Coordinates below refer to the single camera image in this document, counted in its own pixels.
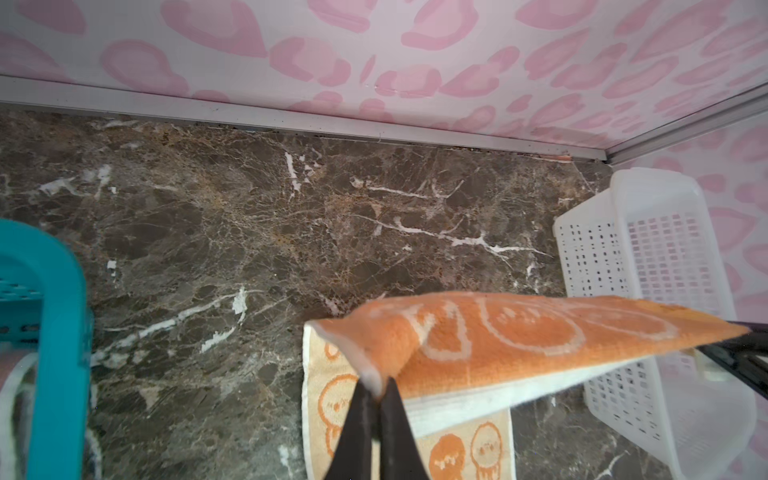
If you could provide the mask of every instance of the teal plastic basket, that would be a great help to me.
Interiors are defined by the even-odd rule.
[[[79,480],[92,315],[74,255],[50,235],[0,220],[0,342],[38,350],[27,480]]]

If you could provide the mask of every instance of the towel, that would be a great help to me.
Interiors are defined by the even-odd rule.
[[[304,328],[302,426],[309,480],[321,480],[339,441],[357,375],[344,355]],[[432,480],[515,480],[515,447],[509,409],[416,439]],[[379,478],[374,444],[372,480]]]
[[[397,380],[417,436],[748,331],[647,300],[469,292],[373,300],[308,324],[372,393]]]

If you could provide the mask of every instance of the wall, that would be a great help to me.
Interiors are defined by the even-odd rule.
[[[698,180],[739,320],[768,323],[768,114],[621,165],[629,167],[674,170]]]
[[[15,0],[0,73],[608,147],[768,80],[762,0]]]

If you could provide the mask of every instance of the white trim strip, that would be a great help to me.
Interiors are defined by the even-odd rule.
[[[163,120],[202,121],[250,128],[277,128],[344,137],[450,145],[525,154],[571,155],[575,158],[605,161],[605,151],[596,148],[570,147],[540,141],[384,124],[353,118],[328,117],[1,75],[0,103],[28,108],[126,114]]]
[[[612,166],[671,147],[768,111],[768,84],[621,142],[607,149]]]

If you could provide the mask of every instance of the beige towel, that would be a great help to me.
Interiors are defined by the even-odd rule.
[[[344,355],[304,328],[302,424],[309,480],[322,480],[339,441],[357,375]],[[514,480],[509,409],[416,439],[432,480]],[[379,478],[379,450],[372,461]]]

